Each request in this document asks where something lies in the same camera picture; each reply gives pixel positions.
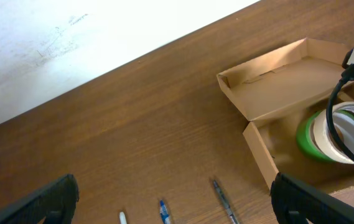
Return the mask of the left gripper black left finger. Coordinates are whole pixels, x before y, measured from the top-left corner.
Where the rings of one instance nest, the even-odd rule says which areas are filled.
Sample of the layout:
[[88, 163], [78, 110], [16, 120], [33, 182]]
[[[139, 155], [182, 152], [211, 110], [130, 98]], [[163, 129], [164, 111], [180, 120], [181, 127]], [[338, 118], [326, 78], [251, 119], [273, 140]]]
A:
[[0, 209], [0, 224], [71, 224], [78, 201], [77, 180], [66, 174]]

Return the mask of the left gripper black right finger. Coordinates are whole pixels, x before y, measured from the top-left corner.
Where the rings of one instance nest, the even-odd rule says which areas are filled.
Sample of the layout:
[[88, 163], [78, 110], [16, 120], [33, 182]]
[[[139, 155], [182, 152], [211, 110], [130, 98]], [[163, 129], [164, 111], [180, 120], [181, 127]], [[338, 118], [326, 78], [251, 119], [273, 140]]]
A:
[[354, 207], [289, 175], [276, 175], [270, 196], [278, 223], [354, 224]]

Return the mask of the green tape roll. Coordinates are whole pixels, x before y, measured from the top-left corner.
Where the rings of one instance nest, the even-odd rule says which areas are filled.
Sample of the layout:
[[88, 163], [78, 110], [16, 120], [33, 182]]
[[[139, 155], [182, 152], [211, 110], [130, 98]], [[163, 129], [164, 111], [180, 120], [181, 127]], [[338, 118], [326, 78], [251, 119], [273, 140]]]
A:
[[[335, 128], [346, 147], [354, 153], [354, 115], [345, 110], [333, 114]], [[328, 130], [325, 111], [318, 111], [297, 128], [296, 141], [304, 153], [320, 161], [353, 164], [334, 143]]]

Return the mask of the beige masking tape roll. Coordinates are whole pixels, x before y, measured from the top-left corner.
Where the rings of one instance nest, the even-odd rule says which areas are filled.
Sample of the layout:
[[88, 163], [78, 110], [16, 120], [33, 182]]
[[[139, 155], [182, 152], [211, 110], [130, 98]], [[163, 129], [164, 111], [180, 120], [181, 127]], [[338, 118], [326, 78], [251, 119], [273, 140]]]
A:
[[[333, 123], [344, 145], [354, 153], [354, 101], [339, 103], [332, 108]], [[344, 154], [332, 139], [328, 130], [326, 111], [315, 118], [313, 125], [314, 141], [317, 147], [331, 160], [343, 164], [354, 162]]]

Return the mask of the cardboard box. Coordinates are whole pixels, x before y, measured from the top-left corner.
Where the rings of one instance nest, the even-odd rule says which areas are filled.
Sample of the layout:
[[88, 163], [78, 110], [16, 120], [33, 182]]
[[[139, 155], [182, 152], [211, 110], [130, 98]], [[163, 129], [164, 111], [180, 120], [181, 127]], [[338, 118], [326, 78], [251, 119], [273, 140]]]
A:
[[217, 75], [223, 93], [248, 120], [243, 136], [268, 185], [282, 172], [326, 192], [354, 187], [354, 165], [313, 159], [296, 143], [299, 125], [325, 109], [349, 50], [302, 39]]

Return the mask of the black ballpoint pen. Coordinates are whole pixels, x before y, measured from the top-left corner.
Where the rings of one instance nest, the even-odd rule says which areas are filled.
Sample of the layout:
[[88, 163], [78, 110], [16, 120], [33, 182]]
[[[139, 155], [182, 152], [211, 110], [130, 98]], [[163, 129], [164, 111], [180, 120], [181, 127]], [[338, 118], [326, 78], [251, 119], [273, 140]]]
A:
[[223, 205], [224, 209], [226, 210], [227, 215], [229, 216], [232, 224], [239, 224], [239, 221], [235, 217], [235, 214], [233, 213], [230, 203], [228, 202], [228, 199], [226, 198], [225, 194], [223, 193], [221, 187], [219, 186], [218, 182], [213, 179], [213, 186], [217, 192], [217, 195], [220, 199], [221, 204]]

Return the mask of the blue ballpoint pen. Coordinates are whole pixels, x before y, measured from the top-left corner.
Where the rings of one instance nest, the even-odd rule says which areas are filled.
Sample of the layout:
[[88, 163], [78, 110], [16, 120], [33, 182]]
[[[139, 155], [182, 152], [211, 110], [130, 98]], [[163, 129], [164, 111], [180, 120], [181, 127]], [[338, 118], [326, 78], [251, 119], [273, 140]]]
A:
[[159, 204], [160, 204], [160, 216], [163, 224], [171, 224], [172, 222], [171, 222], [170, 215], [167, 211], [166, 204], [164, 203], [163, 200], [160, 200]]

